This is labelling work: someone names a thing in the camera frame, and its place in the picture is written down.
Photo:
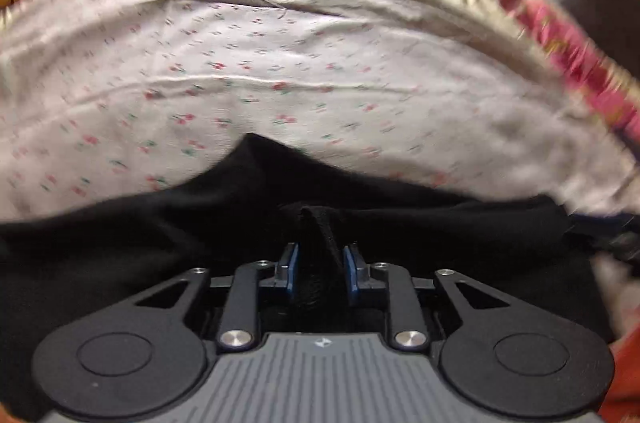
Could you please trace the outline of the cherry print bed sheet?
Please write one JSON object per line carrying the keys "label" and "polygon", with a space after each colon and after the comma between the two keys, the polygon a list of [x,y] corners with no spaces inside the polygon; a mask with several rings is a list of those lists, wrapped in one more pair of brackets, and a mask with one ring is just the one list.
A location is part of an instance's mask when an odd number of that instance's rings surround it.
{"label": "cherry print bed sheet", "polygon": [[480,198],[639,208],[639,165],[520,36],[443,0],[24,0],[1,215],[177,186],[254,132]]}

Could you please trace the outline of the black pants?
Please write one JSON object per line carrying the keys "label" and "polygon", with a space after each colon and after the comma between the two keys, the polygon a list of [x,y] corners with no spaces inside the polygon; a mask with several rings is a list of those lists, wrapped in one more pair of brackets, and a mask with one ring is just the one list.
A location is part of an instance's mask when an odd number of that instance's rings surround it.
{"label": "black pants", "polygon": [[343,250],[424,277],[450,268],[612,342],[586,241],[544,195],[480,201],[344,172],[248,135],[175,188],[1,228],[1,400],[37,420],[30,361],[54,329],[194,267],[228,275],[299,247],[305,325],[345,319]]}

